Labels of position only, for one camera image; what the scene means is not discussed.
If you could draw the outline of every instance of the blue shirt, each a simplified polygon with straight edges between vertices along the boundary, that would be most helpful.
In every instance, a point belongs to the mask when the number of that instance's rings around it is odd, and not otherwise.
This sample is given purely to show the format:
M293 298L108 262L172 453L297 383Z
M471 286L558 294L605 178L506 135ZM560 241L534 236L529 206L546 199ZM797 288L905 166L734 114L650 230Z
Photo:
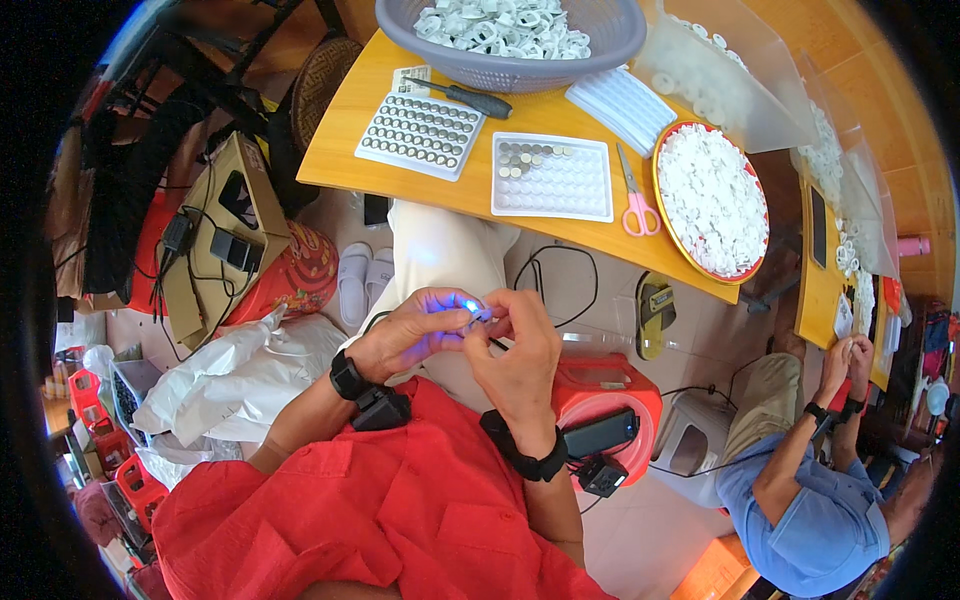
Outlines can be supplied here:
M850 583L890 552L890 534L877 504L882 497L859 459L839 473L813 460L809 444L797 470L802 489L773 527L756 504L753 485L783 436L768 436L741 452L734 460L758 456L721 469L716 490L756 571L786 593L819 597Z

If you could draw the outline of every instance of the white plastic bag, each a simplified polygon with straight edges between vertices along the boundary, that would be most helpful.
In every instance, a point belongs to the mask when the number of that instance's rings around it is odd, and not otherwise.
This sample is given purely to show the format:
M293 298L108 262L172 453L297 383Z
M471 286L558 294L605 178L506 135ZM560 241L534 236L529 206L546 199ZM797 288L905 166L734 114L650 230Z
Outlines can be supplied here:
M237 442L200 438L184 447L169 433L153 437L150 447L138 447L136 454L147 472L170 491L200 463L243 460Z
M73 323L57 323L57 338L54 352L63 352L74 346L96 346L107 343L107 315L103 312L91 315L73 313Z
M113 348L94 346L84 352L84 369L100 377L101 381L110 379L110 361L113 360Z
M280 410L326 371L347 340L323 315L281 324L285 310L237 327L165 373L133 413L133 426L172 431L184 445L202 435L262 443Z

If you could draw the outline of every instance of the yellow table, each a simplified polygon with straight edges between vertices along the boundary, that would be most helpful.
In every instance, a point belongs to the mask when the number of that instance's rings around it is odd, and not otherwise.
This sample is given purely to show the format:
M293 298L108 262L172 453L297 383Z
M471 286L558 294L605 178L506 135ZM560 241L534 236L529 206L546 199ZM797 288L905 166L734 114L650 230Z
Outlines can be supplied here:
M353 155L376 108L390 92L394 71L423 64L402 50L382 31L377 32L353 65L326 110L310 142L297 179L324 187L369 192L422 204L441 206L490 221L509 223L544 235L591 248L643 266L701 289L730 304L737 302L739 286L722 285L696 271L677 250L664 228L643 238L628 235L620 224L627 208L627 185L616 151L617 137L584 111L570 104L563 90L512 96L514 115L507 121L487 119L465 165L453 183L414 171L357 158ZM434 73L433 81L450 80ZM440 92L433 92L443 98ZM681 119L692 113L666 101ZM492 146L494 132L565 135L606 142L613 180L613 223L541 217L495 217L491 214ZM651 161L624 146L641 191L655 205Z
M800 279L800 303L797 307L797 322L794 331L800 337L818 348L829 349L837 341L833 332L840 295L846 285L854 281L847 280L837 269L836 250L840 246L840 232L837 231L836 213L827 205L827 267L821 269L813 261L813 198L810 194L812 176L805 164L801 167L801 198L804 204L804 264ZM887 308L883 290L878 290L879 300L876 307L876 335L874 336L874 366L870 380L884 392L890 380L890 366L893 355L884 356L882 352L883 335L886 330Z

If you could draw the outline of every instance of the beige pants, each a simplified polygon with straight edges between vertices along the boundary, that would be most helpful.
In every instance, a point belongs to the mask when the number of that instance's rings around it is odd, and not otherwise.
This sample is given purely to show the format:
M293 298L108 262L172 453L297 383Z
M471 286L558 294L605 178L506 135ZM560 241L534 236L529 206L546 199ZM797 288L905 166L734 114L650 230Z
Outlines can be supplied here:
M730 426L723 463L775 433L785 432L804 413L803 363L792 354L756 361Z
M420 288L455 287L483 298L506 287L503 257L519 238L519 229L402 200L394 201L388 221L394 231L395 275L371 308L361 333L375 315L394 310ZM359 337L350 338L342 348ZM433 380L478 413L492 408L474 381L467 358L459 352L431 356L388 383L396 385L414 375Z

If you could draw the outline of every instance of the gray plastic basket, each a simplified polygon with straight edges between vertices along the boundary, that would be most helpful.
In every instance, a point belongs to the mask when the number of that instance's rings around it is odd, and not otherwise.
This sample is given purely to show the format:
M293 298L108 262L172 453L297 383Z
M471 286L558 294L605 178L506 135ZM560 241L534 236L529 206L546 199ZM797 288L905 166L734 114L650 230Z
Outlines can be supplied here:
M493 92L529 93L572 84L584 75L614 69L632 59L647 37L647 21L636 0L563 0L570 29L590 36L592 56L582 60L505 59L418 38L414 23L427 6L435 4L431 0L376 0L376 20L396 45L422 56L453 81Z

